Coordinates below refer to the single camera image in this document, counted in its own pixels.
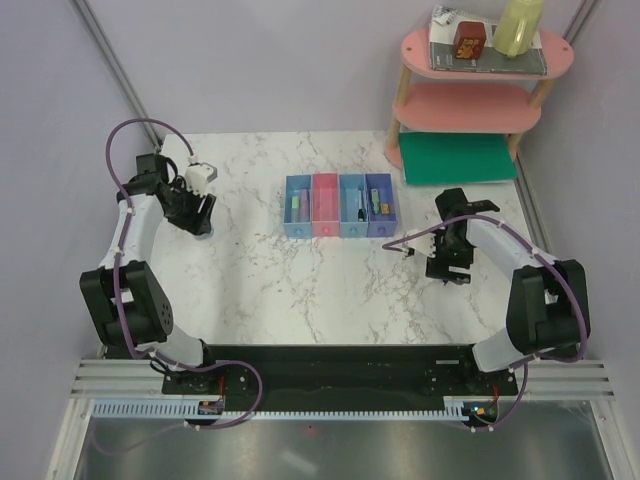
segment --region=book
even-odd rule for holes
[[[407,185],[501,182],[516,178],[501,134],[401,133],[400,153]]]
[[[456,58],[453,39],[460,22],[482,22],[487,41],[477,60]],[[531,48],[522,55],[509,58],[493,48],[493,34],[498,22],[462,10],[436,6],[429,27],[429,62],[431,70],[484,73],[519,73],[522,75],[546,75],[547,62],[542,51],[540,32],[536,32]]]

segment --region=white backdrop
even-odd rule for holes
[[[88,0],[147,112],[183,131],[384,129],[437,0]],[[507,0],[447,5],[499,18]],[[563,33],[580,0],[549,1]]]

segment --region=gray floor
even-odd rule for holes
[[[94,422],[96,439],[113,449],[175,423]],[[78,478],[91,480],[612,478],[582,404],[524,404],[485,434],[435,422],[253,421],[217,432],[180,428],[116,458],[86,452],[87,475]]]

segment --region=jug handle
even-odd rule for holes
[[[524,28],[526,25],[527,20],[521,18],[520,22],[518,23],[518,29],[516,30],[516,38],[509,47],[507,57],[515,57],[516,55],[518,55],[518,51],[520,50],[520,46],[522,45],[522,41],[524,40]]]

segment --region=pink bin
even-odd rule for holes
[[[340,189],[337,173],[315,173],[311,177],[313,192],[311,228],[314,237],[340,236]]]

